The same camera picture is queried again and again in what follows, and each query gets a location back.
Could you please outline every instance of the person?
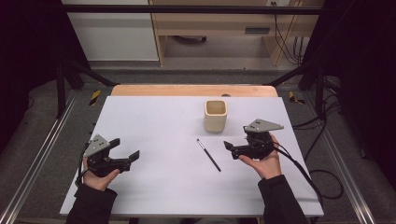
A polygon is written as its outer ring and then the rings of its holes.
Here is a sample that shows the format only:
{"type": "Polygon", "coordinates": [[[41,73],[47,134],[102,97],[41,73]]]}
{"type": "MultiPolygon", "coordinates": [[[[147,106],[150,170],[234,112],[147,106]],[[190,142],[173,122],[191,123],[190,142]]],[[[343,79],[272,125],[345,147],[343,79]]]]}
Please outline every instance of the person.
{"type": "MultiPolygon", "coordinates": [[[[274,147],[279,143],[271,134],[274,147]]],[[[239,156],[239,160],[252,167],[259,177],[259,190],[264,200],[263,220],[265,224],[305,224],[307,219],[297,203],[290,185],[280,168],[277,151],[272,151],[260,161],[247,156],[239,156]]],[[[108,223],[117,193],[108,189],[108,185],[120,173],[114,170],[105,177],[98,177],[91,171],[84,174],[84,183],[75,194],[76,200],[66,219],[66,224],[108,223]]]]}

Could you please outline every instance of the gray carpet floor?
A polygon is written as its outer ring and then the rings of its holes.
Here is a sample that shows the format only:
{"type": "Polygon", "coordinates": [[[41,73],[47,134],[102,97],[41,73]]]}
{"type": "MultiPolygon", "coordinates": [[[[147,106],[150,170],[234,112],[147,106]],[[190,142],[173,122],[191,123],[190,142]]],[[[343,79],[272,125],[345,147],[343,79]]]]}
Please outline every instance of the gray carpet floor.
{"type": "MultiPolygon", "coordinates": [[[[168,83],[168,84],[262,84],[280,77],[285,72],[278,70],[262,71],[250,69],[231,69],[224,71],[219,68],[206,70],[194,69],[139,69],[114,70],[98,69],[104,77],[120,83],[168,83]]],[[[65,194],[78,167],[78,157],[84,144],[90,139],[106,96],[111,88],[97,83],[89,77],[83,76],[85,86],[78,91],[76,103],[73,106],[67,122],[57,136],[52,151],[46,158],[41,172],[35,181],[30,193],[26,197],[18,213],[16,223],[55,223],[55,220],[64,220],[59,211],[65,194]],[[89,105],[94,91],[101,94],[95,105],[89,105]]],[[[289,93],[292,90],[297,99],[311,97],[311,91],[298,91],[292,85],[281,85],[277,88],[278,95],[284,99],[290,116],[291,124],[300,124],[315,117],[309,104],[301,105],[290,102],[289,93]]],[[[57,114],[56,83],[51,81],[37,87],[30,92],[31,107],[18,130],[0,155],[0,211],[7,208],[12,200],[30,165],[45,141],[57,114]]],[[[330,97],[327,105],[336,103],[336,97],[330,97]]],[[[303,152],[307,153],[314,142],[320,127],[316,123],[306,130],[295,130],[295,134],[303,152]]],[[[326,129],[346,166],[352,174],[357,187],[366,201],[375,223],[396,223],[396,192],[382,175],[375,161],[362,159],[357,143],[350,130],[342,110],[336,107],[328,115],[326,129]]],[[[323,169],[337,175],[329,151],[320,137],[306,161],[308,169],[323,169]]],[[[328,196],[337,195],[340,186],[336,179],[325,173],[314,173],[312,179],[318,185],[321,193],[328,196]]],[[[324,200],[325,216],[319,223],[365,223],[358,219],[351,204],[350,196],[344,193],[339,199],[324,200]]],[[[114,221],[127,221],[125,217],[113,217],[114,221]]]]}

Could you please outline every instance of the black sleeve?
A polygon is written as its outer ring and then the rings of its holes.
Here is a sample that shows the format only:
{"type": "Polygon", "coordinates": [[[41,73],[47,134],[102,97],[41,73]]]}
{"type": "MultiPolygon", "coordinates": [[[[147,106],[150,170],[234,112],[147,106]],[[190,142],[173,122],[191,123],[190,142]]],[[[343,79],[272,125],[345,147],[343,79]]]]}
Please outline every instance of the black sleeve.
{"type": "Polygon", "coordinates": [[[111,189],[100,191],[81,185],[75,197],[76,200],[67,216],[66,224],[107,224],[117,193],[111,189]]]}
{"type": "Polygon", "coordinates": [[[259,189],[264,199],[265,224],[307,223],[303,210],[297,203],[284,175],[271,179],[262,179],[259,189]]]}

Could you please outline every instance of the pen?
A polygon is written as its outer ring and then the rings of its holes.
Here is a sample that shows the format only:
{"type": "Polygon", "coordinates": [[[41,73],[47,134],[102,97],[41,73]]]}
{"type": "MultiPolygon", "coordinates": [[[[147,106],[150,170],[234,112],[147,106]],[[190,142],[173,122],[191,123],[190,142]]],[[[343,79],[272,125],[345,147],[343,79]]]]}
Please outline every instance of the pen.
{"type": "Polygon", "coordinates": [[[197,138],[197,142],[198,144],[201,146],[201,148],[204,150],[204,152],[206,153],[206,155],[209,157],[210,160],[212,160],[213,164],[215,164],[216,168],[218,168],[219,172],[221,172],[218,164],[215,162],[215,160],[213,160],[213,158],[210,156],[209,152],[207,152],[206,148],[204,147],[204,145],[202,145],[201,141],[199,140],[199,138],[197,138]]]}

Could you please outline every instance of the cup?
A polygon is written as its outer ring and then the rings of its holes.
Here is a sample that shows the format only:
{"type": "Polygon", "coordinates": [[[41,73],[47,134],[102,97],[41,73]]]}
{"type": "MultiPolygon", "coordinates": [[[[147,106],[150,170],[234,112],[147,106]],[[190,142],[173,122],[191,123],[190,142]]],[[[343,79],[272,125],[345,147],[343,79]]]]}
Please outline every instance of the cup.
{"type": "Polygon", "coordinates": [[[222,100],[205,102],[205,130],[209,133],[221,133],[227,120],[227,104],[222,100]]]}

